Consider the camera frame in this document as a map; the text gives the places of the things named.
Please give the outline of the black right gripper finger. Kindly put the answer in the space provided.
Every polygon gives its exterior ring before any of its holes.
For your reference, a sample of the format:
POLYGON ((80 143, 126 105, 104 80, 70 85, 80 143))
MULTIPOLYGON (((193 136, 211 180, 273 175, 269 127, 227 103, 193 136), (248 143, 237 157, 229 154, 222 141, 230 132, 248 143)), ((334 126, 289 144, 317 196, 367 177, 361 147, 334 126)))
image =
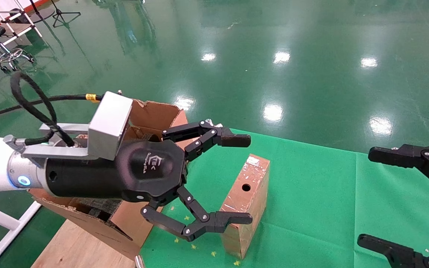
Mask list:
POLYGON ((373 147, 368 153, 368 159, 389 166, 415 168, 429 178, 429 146, 403 144, 393 148, 373 147))
POLYGON ((397 243, 369 234, 360 234, 357 244, 362 248, 383 254, 392 268, 429 268, 429 256, 397 243))

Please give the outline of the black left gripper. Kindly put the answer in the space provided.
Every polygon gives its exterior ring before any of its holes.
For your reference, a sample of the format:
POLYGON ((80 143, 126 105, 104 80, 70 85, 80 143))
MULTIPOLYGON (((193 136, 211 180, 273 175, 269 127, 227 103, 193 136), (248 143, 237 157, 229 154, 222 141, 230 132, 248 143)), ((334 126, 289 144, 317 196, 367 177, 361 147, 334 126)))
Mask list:
POLYGON ((186 160, 196 159, 215 145, 249 147, 250 135, 197 121, 163 130, 162 139, 163 142, 124 142, 114 160, 48 159, 47 192, 57 197, 150 201, 141 209, 145 220, 188 242, 205 233, 224 233, 229 224, 252 223, 249 213, 206 212, 182 186, 186 182, 186 160), (184 150, 176 144, 191 139, 195 140, 184 150), (157 211, 158 202, 169 203, 175 196, 195 217, 191 224, 157 211))

